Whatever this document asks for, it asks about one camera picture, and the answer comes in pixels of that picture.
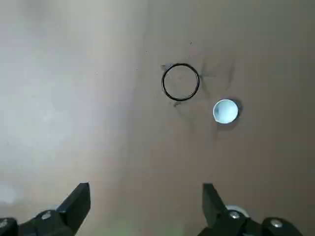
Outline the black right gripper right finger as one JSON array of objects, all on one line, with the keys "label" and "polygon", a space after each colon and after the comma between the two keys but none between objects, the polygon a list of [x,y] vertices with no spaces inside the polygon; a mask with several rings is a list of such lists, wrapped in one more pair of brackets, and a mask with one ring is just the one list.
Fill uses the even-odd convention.
[{"label": "black right gripper right finger", "polygon": [[240,207],[227,207],[214,185],[204,183],[202,210],[207,226],[200,236],[301,236],[291,222],[279,217],[267,217],[262,223],[252,220]]}]

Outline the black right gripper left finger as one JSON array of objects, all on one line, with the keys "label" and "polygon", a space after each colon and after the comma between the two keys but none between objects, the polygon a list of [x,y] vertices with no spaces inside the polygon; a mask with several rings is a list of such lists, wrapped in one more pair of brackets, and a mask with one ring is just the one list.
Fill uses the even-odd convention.
[{"label": "black right gripper left finger", "polygon": [[39,213],[18,224],[15,218],[0,219],[2,236],[74,236],[91,209],[89,183],[80,183],[56,209]]}]

